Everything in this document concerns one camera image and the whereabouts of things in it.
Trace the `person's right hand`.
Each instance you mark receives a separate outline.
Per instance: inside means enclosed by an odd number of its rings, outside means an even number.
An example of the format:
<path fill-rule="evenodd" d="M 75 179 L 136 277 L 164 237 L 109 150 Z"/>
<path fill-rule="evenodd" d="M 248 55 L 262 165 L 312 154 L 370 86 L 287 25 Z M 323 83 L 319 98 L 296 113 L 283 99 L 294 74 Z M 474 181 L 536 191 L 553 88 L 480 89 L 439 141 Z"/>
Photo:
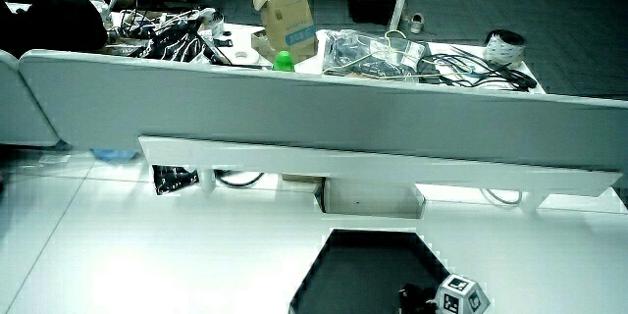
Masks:
<path fill-rule="evenodd" d="M 398 291 L 399 314 L 483 314 L 491 302 L 480 285 L 450 274 L 436 288 L 406 284 Z"/>

